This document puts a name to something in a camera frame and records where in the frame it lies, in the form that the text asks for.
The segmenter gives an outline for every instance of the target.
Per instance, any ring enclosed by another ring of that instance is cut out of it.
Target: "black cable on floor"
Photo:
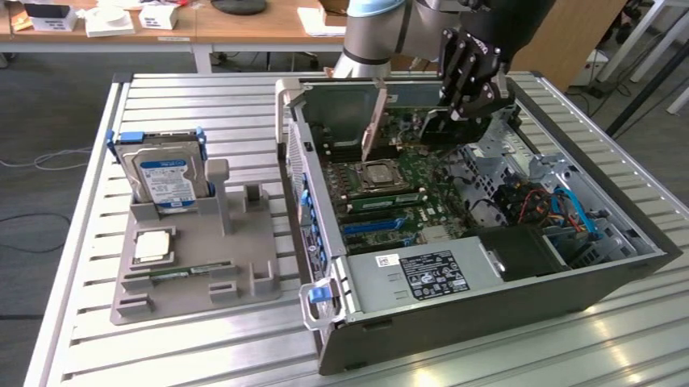
[[[564,93],[564,95],[570,97],[580,97],[583,99],[583,103],[586,104],[586,115],[591,114],[591,103],[588,102],[588,98],[583,93]]]
[[[669,93],[666,93],[666,95],[665,95],[665,96],[663,96],[663,97],[662,97],[662,98],[661,98],[661,99],[659,99],[659,100],[653,104],[653,106],[650,106],[650,107],[647,108],[647,110],[646,110],[646,111],[643,112],[643,114],[638,117],[638,119],[635,119],[635,120],[634,120],[634,122],[631,122],[631,123],[629,124],[629,126],[627,126],[625,129],[622,129],[622,130],[619,131],[619,133],[617,134],[617,136],[615,136],[615,137],[613,137],[613,139],[618,139],[618,138],[619,138],[619,137],[621,137],[621,136],[622,136],[622,135],[623,135],[623,134],[630,130],[630,128],[631,128],[634,125],[637,125],[637,124],[639,123],[639,121],[641,121],[641,120],[647,116],[647,114],[649,114],[649,113],[650,113],[650,112],[651,112],[651,111],[653,111],[653,110],[659,106],[659,104],[665,102],[665,100],[669,98],[669,96],[670,96],[670,95],[671,95],[671,94],[673,94],[673,93],[674,93],[674,92],[675,92],[675,91],[677,91],[677,90],[678,90],[683,85],[685,85],[686,81],[689,81],[689,77],[686,77],[686,78],[683,79],[683,81],[682,81],[682,82],[679,82],[679,83],[677,84],[677,86],[671,89],[671,91],[670,91]]]
[[[689,12],[689,10],[683,10],[683,12],[681,13],[679,17],[674,20],[674,22],[671,23],[671,25],[669,26],[666,31],[671,30],[671,28],[679,22],[681,18],[685,17],[686,12]],[[619,71],[619,74],[618,74],[618,76],[615,78],[615,81],[614,81],[614,88],[610,90],[609,94],[605,96],[605,99],[602,100],[601,104],[598,105],[595,110],[591,112],[588,117],[592,117],[596,114],[596,112],[601,111],[601,109],[603,108],[605,103],[609,101],[610,97],[613,96],[614,91],[617,91],[625,97],[630,97],[631,96],[631,90],[629,89],[629,86],[625,85],[625,78],[627,78],[630,76],[631,72],[635,70],[635,68],[641,64],[642,60],[646,59],[646,56],[650,53],[650,51],[655,48],[655,46],[653,44],[655,39],[657,38],[662,39],[665,37],[665,35],[666,35],[666,32],[661,32],[646,42],[646,46],[647,47],[645,47],[642,49],[642,52],[638,54],[635,59],[631,61],[631,64],[625,69],[622,69]]]
[[[34,212],[34,213],[30,213],[30,214],[21,214],[21,215],[9,216],[8,218],[0,218],[0,223],[8,222],[9,220],[20,219],[20,218],[30,218],[30,217],[34,217],[34,216],[53,216],[56,218],[60,218],[60,219],[64,220],[64,222],[66,223],[66,227],[69,228],[69,225],[70,225],[69,218],[65,217],[61,214],[54,213],[54,212]],[[18,247],[12,246],[9,244],[0,243],[0,248],[8,248],[8,249],[14,250],[17,252],[29,252],[29,253],[33,253],[33,254],[42,254],[45,252],[53,252],[54,250],[58,250],[60,248],[62,248],[62,246],[64,246],[64,242],[60,245],[57,245],[57,246],[54,246],[52,248],[46,248],[46,249],[41,249],[41,250],[32,250],[29,248],[18,248]]]
[[[0,314],[0,321],[42,320],[44,314]]]

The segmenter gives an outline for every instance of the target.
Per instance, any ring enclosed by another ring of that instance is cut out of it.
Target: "motherboard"
[[[456,239],[476,227],[448,174],[456,148],[420,140],[426,115],[386,112],[365,161],[360,147],[324,141],[320,165],[349,255]]]

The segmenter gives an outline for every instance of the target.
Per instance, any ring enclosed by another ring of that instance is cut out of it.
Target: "blue cable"
[[[567,195],[570,197],[571,204],[574,204],[574,209],[575,209],[576,213],[579,214],[579,218],[580,218],[580,221],[583,222],[583,225],[586,226],[586,229],[588,230],[588,232],[591,234],[595,235],[596,238],[599,238],[601,234],[598,233],[598,229],[595,227],[595,223],[586,216],[586,212],[583,211],[583,208],[580,208],[579,199],[576,199],[576,195],[574,194],[574,192],[571,192],[566,188],[556,188],[552,191],[552,193],[555,194],[558,192],[563,193],[564,195]],[[551,201],[550,207],[552,208],[552,210],[555,212],[559,212],[558,199],[554,197],[554,195],[550,198],[550,201]]]

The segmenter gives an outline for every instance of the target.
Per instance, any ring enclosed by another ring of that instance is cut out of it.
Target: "warning label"
[[[450,251],[400,258],[399,264],[416,300],[470,289]]]

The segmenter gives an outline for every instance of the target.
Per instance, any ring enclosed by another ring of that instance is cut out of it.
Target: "white device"
[[[136,33],[129,12],[113,6],[90,8],[85,12],[85,29],[89,38]]]
[[[591,83],[607,62],[609,58],[605,56],[605,52],[601,50],[592,50],[586,59],[583,69],[580,69],[579,74],[572,80],[570,86],[586,86],[588,83]]]
[[[36,31],[68,32],[74,30],[76,12],[69,8],[69,13],[62,18],[33,18],[29,16],[30,24]]]
[[[177,18],[177,6],[144,6],[138,13],[141,27],[159,30],[175,28]]]

